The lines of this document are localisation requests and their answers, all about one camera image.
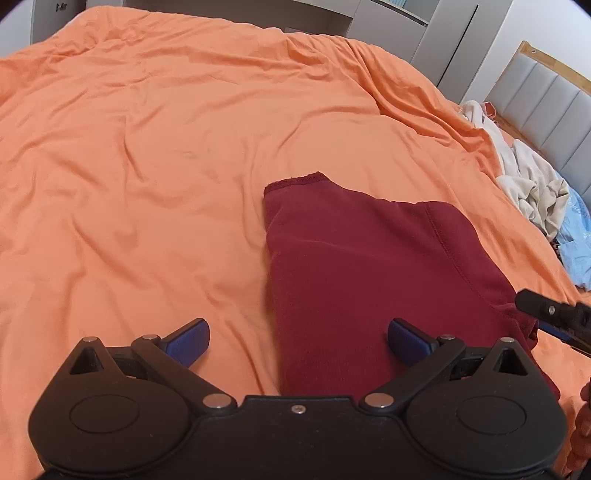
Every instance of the maroon garment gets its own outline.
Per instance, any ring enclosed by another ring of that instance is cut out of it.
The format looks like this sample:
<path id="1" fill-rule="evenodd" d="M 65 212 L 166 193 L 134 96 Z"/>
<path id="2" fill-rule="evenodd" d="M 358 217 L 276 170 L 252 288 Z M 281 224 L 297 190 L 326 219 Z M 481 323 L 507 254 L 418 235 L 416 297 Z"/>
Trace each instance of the maroon garment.
<path id="1" fill-rule="evenodd" d="M 270 184 L 264 203 L 282 394 L 386 383 L 404 369 L 386 341 L 395 317 L 470 346 L 535 345 L 537 321 L 454 206 L 379 200 L 322 173 Z"/>

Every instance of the screw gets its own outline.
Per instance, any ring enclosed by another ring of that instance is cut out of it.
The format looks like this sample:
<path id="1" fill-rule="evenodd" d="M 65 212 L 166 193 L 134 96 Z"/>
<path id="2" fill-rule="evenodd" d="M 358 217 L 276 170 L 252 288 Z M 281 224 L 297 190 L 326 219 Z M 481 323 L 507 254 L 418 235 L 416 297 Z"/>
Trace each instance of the screw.
<path id="1" fill-rule="evenodd" d="M 306 407 L 303 405 L 293 405 L 291 408 L 291 411 L 293 413 L 297 413 L 298 415 L 301 415 L 303 413 L 306 413 Z"/>
<path id="2" fill-rule="evenodd" d="M 225 393 L 210 393 L 203 397 L 203 405 L 208 408 L 226 408 L 232 403 L 232 397 Z"/>
<path id="3" fill-rule="evenodd" d="M 394 397 L 387 393 L 370 393 L 365 397 L 365 403 L 373 408 L 386 408 L 394 403 Z"/>

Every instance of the beige fabric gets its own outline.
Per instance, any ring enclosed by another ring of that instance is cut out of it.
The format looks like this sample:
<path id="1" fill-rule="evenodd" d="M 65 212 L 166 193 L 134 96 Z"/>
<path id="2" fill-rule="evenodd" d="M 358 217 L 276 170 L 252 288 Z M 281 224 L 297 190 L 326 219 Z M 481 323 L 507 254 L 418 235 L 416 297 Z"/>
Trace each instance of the beige fabric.
<path id="1" fill-rule="evenodd" d="M 564 220 L 569 199 L 566 181 L 521 140 L 514 140 L 509 147 L 501 130 L 486 117 L 477 102 L 470 100 L 464 103 L 460 112 L 491 136 L 503 171 L 496 178 L 503 192 L 548 241 L 553 240 Z"/>

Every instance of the orange bedsheet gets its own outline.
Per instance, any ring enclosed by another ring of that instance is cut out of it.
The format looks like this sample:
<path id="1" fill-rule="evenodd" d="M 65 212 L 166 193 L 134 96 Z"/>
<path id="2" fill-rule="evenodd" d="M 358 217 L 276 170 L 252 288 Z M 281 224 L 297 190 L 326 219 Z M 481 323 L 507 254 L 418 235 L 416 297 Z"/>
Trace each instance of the orange bedsheet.
<path id="1" fill-rule="evenodd" d="M 129 345 L 203 316 L 212 342 L 194 370 L 239 399 L 276 394 L 262 192 L 318 170 L 450 202 L 516 289 L 579 299 L 497 188 L 485 132 L 380 48 L 104 7 L 1 60 L 3 475 L 39 473 L 27 418 L 84 335 Z M 425 278 L 426 301 L 441 281 Z M 535 353 L 574 401 L 590 362 L 547 337 Z"/>

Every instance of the wooden headboard frame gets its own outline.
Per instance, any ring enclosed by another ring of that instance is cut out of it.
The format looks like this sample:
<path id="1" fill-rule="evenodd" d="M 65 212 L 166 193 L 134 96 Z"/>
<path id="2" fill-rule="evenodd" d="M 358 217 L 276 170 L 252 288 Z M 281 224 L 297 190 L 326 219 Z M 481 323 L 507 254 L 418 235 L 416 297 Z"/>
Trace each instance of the wooden headboard frame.
<path id="1" fill-rule="evenodd" d="M 573 85 L 579 87 L 582 91 L 591 95 L 591 80 L 583 77 L 579 72 L 575 72 L 568 65 L 565 65 L 561 61 L 552 58 L 547 53 L 544 53 L 543 51 L 538 50 L 535 47 L 532 47 L 526 41 L 521 42 L 521 45 L 519 45 L 519 48 L 514 53 L 512 59 L 519 53 L 522 53 L 523 55 L 540 62 L 542 65 L 545 65 L 553 72 L 556 72 L 561 77 L 564 77 Z M 523 143 L 529 145 L 533 150 L 538 151 L 537 148 L 535 148 L 532 145 L 532 143 L 526 137 L 524 137 L 521 134 L 521 132 L 519 132 L 519 130 L 517 130 L 513 125 L 511 125 L 511 123 L 509 123 L 503 117 L 497 115 L 495 117 L 495 120 L 498 122 L 499 127 L 502 128 L 505 132 L 507 132 L 510 136 L 518 138 Z"/>

